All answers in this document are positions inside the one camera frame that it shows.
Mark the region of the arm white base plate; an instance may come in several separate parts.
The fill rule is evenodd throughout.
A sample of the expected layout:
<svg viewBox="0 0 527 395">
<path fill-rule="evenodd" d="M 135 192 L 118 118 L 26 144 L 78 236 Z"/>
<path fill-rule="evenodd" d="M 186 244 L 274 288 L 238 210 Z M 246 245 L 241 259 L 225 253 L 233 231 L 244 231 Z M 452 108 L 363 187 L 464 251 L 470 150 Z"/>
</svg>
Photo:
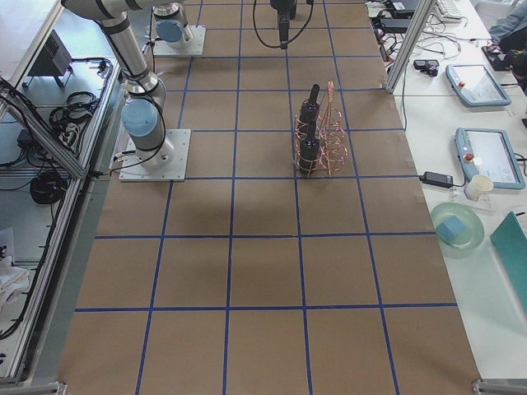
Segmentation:
<svg viewBox="0 0 527 395">
<path fill-rule="evenodd" d="M 143 151 L 136 151 L 132 139 L 128 139 L 127 150 L 133 153 L 124 157 L 119 171 L 122 182 L 185 181 L 191 141 L 190 129 L 168 129 L 166 139 L 159 152 L 151 159 Z"/>
<path fill-rule="evenodd" d="M 154 55 L 157 57 L 187 58 L 203 55 L 205 26 L 183 27 L 179 23 L 156 27 Z"/>
</svg>

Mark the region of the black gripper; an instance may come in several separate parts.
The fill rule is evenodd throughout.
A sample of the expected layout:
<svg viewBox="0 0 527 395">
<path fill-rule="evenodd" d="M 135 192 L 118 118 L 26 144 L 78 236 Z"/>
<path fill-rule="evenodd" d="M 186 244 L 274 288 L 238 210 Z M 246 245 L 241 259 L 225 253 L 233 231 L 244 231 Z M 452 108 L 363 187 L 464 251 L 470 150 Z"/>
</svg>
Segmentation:
<svg viewBox="0 0 527 395">
<path fill-rule="evenodd" d="M 280 49 L 288 46 L 288 17 L 296 17 L 297 0 L 270 0 L 272 9 L 277 12 L 277 27 L 279 32 Z"/>
</svg>

